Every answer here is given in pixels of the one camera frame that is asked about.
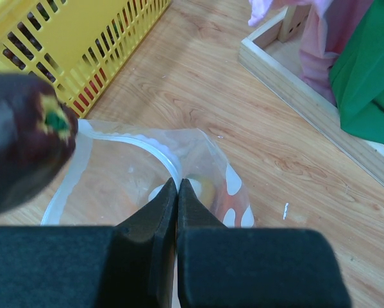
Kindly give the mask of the clear zip top bag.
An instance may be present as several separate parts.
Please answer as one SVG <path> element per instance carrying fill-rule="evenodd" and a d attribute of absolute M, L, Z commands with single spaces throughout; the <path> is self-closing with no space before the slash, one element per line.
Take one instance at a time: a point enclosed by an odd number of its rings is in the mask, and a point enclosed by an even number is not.
<path fill-rule="evenodd" d="M 226 154 L 197 128 L 162 130 L 78 122 L 76 149 L 43 225 L 116 225 L 151 201 L 168 179 L 187 179 L 212 206 L 225 180 L 242 180 Z"/>

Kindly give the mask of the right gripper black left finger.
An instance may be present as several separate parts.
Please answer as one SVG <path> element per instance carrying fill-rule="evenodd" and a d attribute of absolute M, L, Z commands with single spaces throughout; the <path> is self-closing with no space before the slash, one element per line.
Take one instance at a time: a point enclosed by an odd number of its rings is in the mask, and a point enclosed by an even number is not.
<path fill-rule="evenodd" d="M 115 226 L 0 227 L 0 307 L 170 307 L 178 192 Z"/>

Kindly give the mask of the red watermelon slice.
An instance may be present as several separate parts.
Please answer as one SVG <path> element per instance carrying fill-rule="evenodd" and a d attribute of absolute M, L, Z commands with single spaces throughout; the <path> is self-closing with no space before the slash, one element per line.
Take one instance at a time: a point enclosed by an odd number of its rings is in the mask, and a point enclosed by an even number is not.
<path fill-rule="evenodd" d="M 255 219 L 247 189 L 241 180 L 225 180 L 212 206 L 214 215 L 228 228 L 251 228 Z"/>

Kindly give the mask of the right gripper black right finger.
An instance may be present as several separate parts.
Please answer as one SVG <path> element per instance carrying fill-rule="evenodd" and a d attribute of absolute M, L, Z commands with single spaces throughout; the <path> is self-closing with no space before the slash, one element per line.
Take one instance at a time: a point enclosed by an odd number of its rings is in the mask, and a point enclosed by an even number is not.
<path fill-rule="evenodd" d="M 307 228 L 228 228 L 183 180 L 178 197 L 182 307 L 351 307 L 333 248 Z"/>

